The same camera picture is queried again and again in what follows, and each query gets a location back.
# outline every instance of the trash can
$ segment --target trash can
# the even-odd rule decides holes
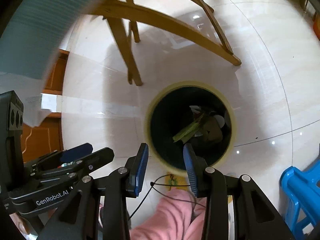
[[[162,90],[150,103],[145,118],[145,137],[150,153],[171,173],[186,176],[183,160],[183,142],[174,142],[173,136],[193,121],[190,106],[214,109],[223,116],[223,138],[218,143],[202,143],[196,137],[191,143],[197,156],[203,157],[210,166],[217,166],[230,152],[236,137],[236,122],[227,99],[217,89],[194,81],[184,81]]]

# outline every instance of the orange object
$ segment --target orange object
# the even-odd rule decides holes
[[[315,31],[318,39],[320,40],[320,15],[318,14],[313,24],[313,30]]]

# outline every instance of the tile floor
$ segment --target tile floor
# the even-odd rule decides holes
[[[106,176],[145,141],[145,111],[159,91],[183,80],[205,82],[227,97],[237,121],[233,152],[218,169],[251,175],[282,212],[285,198],[278,185],[282,171],[292,164],[305,169],[319,157],[319,40],[310,20],[289,0],[204,1],[215,9],[241,67],[176,35],[138,24],[141,42],[133,43],[132,49],[144,82],[141,87],[127,83],[126,67],[102,17],[81,18],[63,86],[64,147],[89,142],[94,150],[112,148],[114,161],[92,174]],[[135,2],[216,37],[204,12],[188,0]],[[149,182],[165,174],[150,156],[141,197],[128,200],[129,213]],[[132,226],[153,213],[159,197],[151,192]]]

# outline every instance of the metal screw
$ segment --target metal screw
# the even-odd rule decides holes
[[[128,171],[128,169],[127,169],[126,167],[121,167],[121,168],[118,169],[118,172],[119,172],[120,174],[124,174],[124,173],[126,173],[127,171]]]
[[[207,173],[214,173],[215,169],[212,168],[212,167],[206,167],[206,168],[205,168],[205,171],[206,171]]]
[[[246,182],[250,181],[250,179],[251,179],[250,176],[248,176],[248,175],[243,175],[241,178],[243,181],[246,181]]]
[[[68,175],[69,178],[72,178],[72,177],[74,177],[74,176],[76,176],[76,173],[75,173],[75,172],[70,173],[70,174]]]
[[[84,183],[87,183],[87,182],[89,182],[91,180],[91,177],[90,176],[84,176],[83,178],[82,178],[82,181],[84,182]]]

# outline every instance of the pink pants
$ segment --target pink pants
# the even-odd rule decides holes
[[[166,194],[169,197],[195,202],[193,196],[180,189]],[[206,198],[199,201],[206,204]],[[205,208],[194,203],[161,198],[155,214],[130,231],[131,240],[200,240]]]

